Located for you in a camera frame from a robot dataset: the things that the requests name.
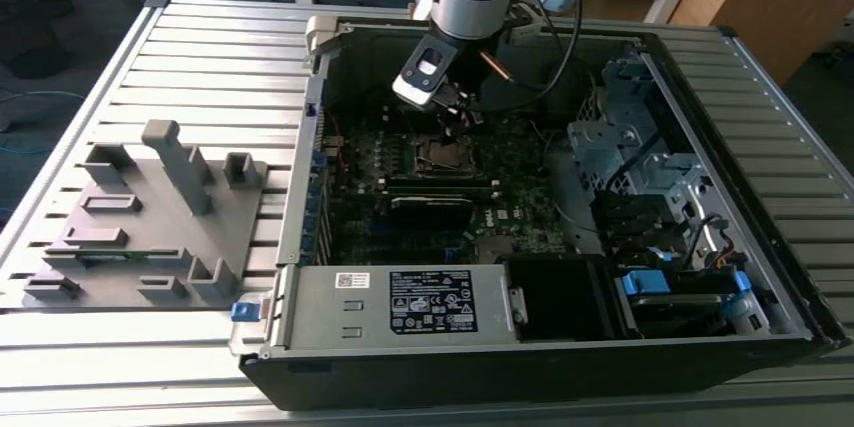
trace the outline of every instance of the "robot end effector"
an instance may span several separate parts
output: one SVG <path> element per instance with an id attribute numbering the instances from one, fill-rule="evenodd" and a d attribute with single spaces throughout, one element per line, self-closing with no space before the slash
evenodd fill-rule
<path id="1" fill-rule="evenodd" d="M 431 19 L 429 31 L 400 70 L 392 89 L 419 110 L 428 111 L 437 106 L 457 113 L 476 101 L 480 84 L 499 68 L 491 58 L 501 34 L 531 21 L 528 16 L 508 16 L 509 1 L 417 0 L 413 18 Z M 563 10 L 569 0 L 543 2 L 545 8 Z"/>

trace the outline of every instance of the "warning label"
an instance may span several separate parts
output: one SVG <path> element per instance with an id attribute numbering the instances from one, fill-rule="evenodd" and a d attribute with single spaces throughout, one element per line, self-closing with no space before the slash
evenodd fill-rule
<path id="1" fill-rule="evenodd" d="M 477 331 L 469 270 L 391 272 L 388 275 L 395 334 Z"/>

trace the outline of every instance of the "aluminum extrusion table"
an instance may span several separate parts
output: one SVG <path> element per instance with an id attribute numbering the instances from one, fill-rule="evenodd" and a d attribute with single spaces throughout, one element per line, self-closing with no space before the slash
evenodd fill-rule
<path id="1" fill-rule="evenodd" d="M 198 144 L 205 158 L 237 147 L 269 164 L 241 284 L 244 291 L 269 288 L 310 73 L 302 33 L 317 14 L 404 17 L 397 10 L 253 2 L 148 3 L 0 236 L 0 308 L 20 305 L 20 285 L 38 268 L 44 245 L 58 235 L 89 181 L 73 165 L 86 144 L 138 144 L 149 118 L 178 121 L 181 141 Z M 740 40 L 712 28 L 616 22 L 585 27 L 660 36 L 842 323 L 854 325 L 854 182 Z M 153 155 L 141 146 L 129 150 Z M 226 348 L 229 332 L 225 312 L 6 311 L 0 315 L 0 424 L 357 419 L 376 425 L 632 414 L 632 425 L 643 419 L 661 425 L 701 410 L 691 425 L 756 418 L 777 425 L 820 418 L 834 425 L 832 419 L 854 415 L 846 403 L 854 397 L 852 348 L 681 396 L 294 414 L 276 410 L 242 377 Z"/>

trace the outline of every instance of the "barcode sticker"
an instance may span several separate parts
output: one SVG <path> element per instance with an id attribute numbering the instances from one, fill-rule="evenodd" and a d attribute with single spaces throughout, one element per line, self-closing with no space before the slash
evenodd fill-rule
<path id="1" fill-rule="evenodd" d="M 366 289 L 370 287 L 370 274 L 366 272 L 338 272 L 334 274 L 336 289 Z"/>

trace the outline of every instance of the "wire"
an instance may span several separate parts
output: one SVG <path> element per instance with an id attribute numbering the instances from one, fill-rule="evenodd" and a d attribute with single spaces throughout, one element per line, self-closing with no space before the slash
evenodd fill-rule
<path id="1" fill-rule="evenodd" d="M 551 205 L 555 207 L 555 210 L 560 214 L 560 217 L 563 217 L 563 220 L 565 220 L 569 224 L 572 224 L 579 229 L 585 230 L 587 232 L 592 232 L 593 234 L 599 234 L 599 231 L 596 229 L 584 226 L 577 221 L 575 221 L 568 215 L 565 215 L 565 212 L 563 212 L 563 209 L 560 209 L 560 206 L 557 205 L 556 202 L 552 202 Z"/>
<path id="2" fill-rule="evenodd" d="M 555 43 L 557 44 L 557 50 L 563 53 L 563 43 L 560 42 L 560 36 L 557 35 L 557 29 L 555 28 L 555 24 L 551 21 L 551 17 L 548 16 L 548 12 L 545 11 L 545 6 L 543 5 L 543 0 L 536 0 L 536 7 L 539 8 L 539 12 L 545 20 L 545 25 L 548 25 L 548 30 L 551 32 L 551 36 L 555 39 Z"/>
<path id="3" fill-rule="evenodd" d="M 625 163 L 619 167 L 619 169 L 616 169 L 616 172 L 613 172 L 613 175 L 611 175 L 611 178 L 608 179 L 608 181 L 604 183 L 604 191 L 607 192 L 608 190 L 611 190 L 611 187 L 613 186 L 613 182 L 616 182 L 616 179 L 619 179 L 623 174 L 625 172 L 628 172 L 628 169 L 631 169 L 635 164 L 637 163 L 637 161 L 640 160 L 640 158 L 648 154 L 649 150 L 652 149 L 652 146 L 655 145 L 655 143 L 657 142 L 657 140 L 661 138 L 661 133 L 660 132 L 655 132 L 652 134 L 652 136 L 645 140 L 645 142 L 643 143 L 643 145 L 640 146 L 640 148 L 635 151 L 633 155 L 628 158 L 628 160 L 625 161 Z"/>
<path id="4" fill-rule="evenodd" d="M 0 152 L 5 152 L 6 154 L 18 154 L 18 155 L 38 155 L 46 154 L 50 150 L 17 150 L 9 149 L 8 147 L 0 147 Z"/>
<path id="5" fill-rule="evenodd" d="M 713 259 L 711 259 L 711 262 L 708 263 L 708 267 L 719 267 L 717 263 L 725 260 L 727 257 L 732 255 L 732 252 L 735 252 L 735 242 L 732 242 L 732 239 L 729 238 L 729 236 L 725 235 L 725 232 L 723 231 L 723 229 L 717 229 L 717 235 L 720 235 L 720 238 L 725 240 L 725 247 L 720 250 L 720 252 L 717 252 Z"/>
<path id="6" fill-rule="evenodd" d="M 80 94 L 74 94 L 73 92 L 64 92 L 61 90 L 40 90 L 34 92 L 21 92 L 20 94 L 9 95 L 8 97 L 4 97 L 2 99 L 0 99 L 0 104 L 2 104 L 4 102 L 8 102 L 9 100 L 20 99 L 21 97 L 50 96 L 50 95 L 73 97 L 74 99 L 85 100 L 84 96 L 81 96 Z"/>
<path id="7" fill-rule="evenodd" d="M 532 99 L 528 99 L 524 102 L 520 102 L 517 104 L 509 104 L 505 105 L 503 107 L 499 107 L 496 109 L 480 109 L 479 107 L 467 107 L 467 109 L 472 112 L 507 112 L 509 110 L 516 110 L 516 109 L 523 109 L 525 108 L 528 105 L 531 105 L 533 102 L 537 102 L 540 99 L 543 99 L 543 97 L 545 97 L 548 95 L 548 92 L 552 91 L 552 89 L 555 88 L 555 85 L 557 85 L 557 81 L 560 80 L 560 77 L 563 77 L 563 72 L 565 72 L 565 67 L 569 64 L 569 59 L 572 58 L 572 53 L 575 52 L 575 46 L 577 45 L 577 38 L 580 37 L 580 31 L 581 31 L 581 14 L 583 14 L 583 0 L 575 0 L 575 22 L 573 22 L 573 26 L 572 26 L 572 38 L 569 40 L 569 46 L 565 49 L 565 52 L 563 54 L 563 60 L 560 61 L 560 66 L 557 67 L 557 71 L 555 72 L 553 77 L 551 78 L 551 81 L 548 82 L 548 84 L 545 85 L 545 87 L 539 91 L 539 93 L 536 94 L 536 96 Z"/>
<path id="8" fill-rule="evenodd" d="M 543 137 L 543 133 L 536 128 L 536 122 L 531 121 L 531 127 L 533 127 L 533 132 L 536 132 L 536 136 L 539 137 L 539 140 L 541 140 L 543 142 L 545 142 L 548 144 L 548 140 L 545 140 L 545 137 Z"/>
<path id="9" fill-rule="evenodd" d="M 691 234 L 691 241 L 688 242 L 688 248 L 684 251 L 684 261 L 681 262 L 681 269 L 687 269 L 691 265 L 691 257 L 693 256 L 693 250 L 696 249 L 696 244 L 699 243 L 699 237 L 703 234 L 703 229 L 715 219 L 721 219 L 720 214 L 711 213 L 699 221 L 696 225 L 696 230 Z"/>

